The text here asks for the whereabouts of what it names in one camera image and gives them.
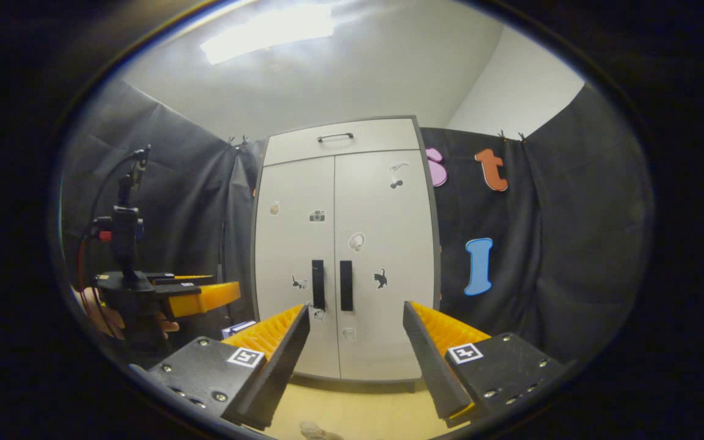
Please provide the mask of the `light grey cabinet door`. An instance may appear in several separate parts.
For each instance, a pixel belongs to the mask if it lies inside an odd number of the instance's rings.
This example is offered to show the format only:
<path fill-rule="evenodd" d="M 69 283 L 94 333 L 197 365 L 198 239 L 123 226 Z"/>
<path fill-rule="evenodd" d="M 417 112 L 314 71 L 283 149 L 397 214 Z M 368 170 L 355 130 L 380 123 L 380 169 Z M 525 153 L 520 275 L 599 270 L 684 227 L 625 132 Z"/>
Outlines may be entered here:
<path fill-rule="evenodd" d="M 334 160 L 335 294 L 340 377 L 416 381 L 403 304 L 438 303 L 435 208 L 419 150 Z"/>

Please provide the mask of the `ceiling light panel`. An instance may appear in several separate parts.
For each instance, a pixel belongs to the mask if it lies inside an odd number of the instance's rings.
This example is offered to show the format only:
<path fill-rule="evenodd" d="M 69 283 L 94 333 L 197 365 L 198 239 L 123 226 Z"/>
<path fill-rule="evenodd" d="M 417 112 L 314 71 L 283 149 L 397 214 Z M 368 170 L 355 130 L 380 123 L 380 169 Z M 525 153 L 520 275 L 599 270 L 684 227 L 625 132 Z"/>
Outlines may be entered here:
<path fill-rule="evenodd" d="M 264 12 L 235 25 L 199 45 L 212 64 L 248 53 L 334 34 L 336 22 L 330 5 L 307 4 Z"/>

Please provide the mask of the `grey cabinet with shelves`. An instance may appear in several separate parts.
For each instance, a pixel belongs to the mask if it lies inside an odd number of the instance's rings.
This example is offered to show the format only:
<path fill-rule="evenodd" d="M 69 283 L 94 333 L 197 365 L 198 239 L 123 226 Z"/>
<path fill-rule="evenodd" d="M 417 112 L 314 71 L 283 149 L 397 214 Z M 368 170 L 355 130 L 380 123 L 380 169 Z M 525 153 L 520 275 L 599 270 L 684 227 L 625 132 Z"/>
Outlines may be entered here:
<path fill-rule="evenodd" d="M 256 317 L 308 308 L 297 376 L 377 384 L 421 378 L 403 306 L 439 306 L 441 245 L 416 117 L 268 137 L 251 238 Z"/>

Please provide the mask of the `black backdrop cloth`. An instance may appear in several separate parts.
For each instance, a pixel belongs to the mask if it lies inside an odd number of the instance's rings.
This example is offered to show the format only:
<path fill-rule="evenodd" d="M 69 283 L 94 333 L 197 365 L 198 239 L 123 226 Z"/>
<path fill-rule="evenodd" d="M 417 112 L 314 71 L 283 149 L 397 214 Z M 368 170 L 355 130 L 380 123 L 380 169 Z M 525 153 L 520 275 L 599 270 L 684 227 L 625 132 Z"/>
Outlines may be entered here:
<path fill-rule="evenodd" d="M 595 356 L 623 325 L 648 263 L 653 192 L 637 140 L 592 87 L 525 141 L 421 128 L 448 179 L 435 189 L 441 311 L 486 332 L 517 332 L 562 361 Z M 89 222 L 108 215 L 117 162 L 153 150 L 134 203 L 145 272 L 238 281 L 242 298 L 182 320 L 176 345 L 254 318 L 252 203 L 265 140 L 231 145 L 123 81 L 90 109 L 62 168 L 70 278 Z"/>

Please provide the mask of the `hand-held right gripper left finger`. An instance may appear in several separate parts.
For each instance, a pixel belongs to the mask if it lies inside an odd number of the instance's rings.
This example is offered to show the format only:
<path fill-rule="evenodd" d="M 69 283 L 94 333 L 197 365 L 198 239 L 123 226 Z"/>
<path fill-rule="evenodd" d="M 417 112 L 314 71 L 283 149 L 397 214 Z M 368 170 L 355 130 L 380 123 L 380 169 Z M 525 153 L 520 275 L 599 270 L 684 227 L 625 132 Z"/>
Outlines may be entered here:
<path fill-rule="evenodd" d="M 198 337 L 146 371 L 146 382 L 205 424 L 268 428 L 310 332 L 291 307 L 221 340 Z"/>

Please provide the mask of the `cabinet door with camera sticker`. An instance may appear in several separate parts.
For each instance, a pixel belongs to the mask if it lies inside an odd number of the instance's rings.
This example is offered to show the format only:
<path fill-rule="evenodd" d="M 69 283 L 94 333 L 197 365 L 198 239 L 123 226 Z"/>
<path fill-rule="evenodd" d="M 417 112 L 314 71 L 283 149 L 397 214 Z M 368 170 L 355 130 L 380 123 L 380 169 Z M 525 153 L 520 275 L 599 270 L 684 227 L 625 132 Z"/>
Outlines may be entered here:
<path fill-rule="evenodd" d="M 340 378 L 334 272 L 334 159 L 263 167 L 254 226 L 259 320 L 307 306 L 310 331 L 295 367 Z"/>

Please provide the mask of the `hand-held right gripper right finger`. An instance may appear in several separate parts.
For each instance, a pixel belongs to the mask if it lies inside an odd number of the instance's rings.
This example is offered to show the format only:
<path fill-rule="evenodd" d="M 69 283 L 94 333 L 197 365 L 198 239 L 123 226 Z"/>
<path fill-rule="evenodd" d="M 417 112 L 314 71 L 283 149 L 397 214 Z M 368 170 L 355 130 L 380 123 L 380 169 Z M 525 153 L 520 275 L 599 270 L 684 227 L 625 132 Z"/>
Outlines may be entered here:
<path fill-rule="evenodd" d="M 450 428 L 505 420 L 555 390 L 573 368 L 514 332 L 491 336 L 414 301 L 403 304 L 403 329 Z"/>

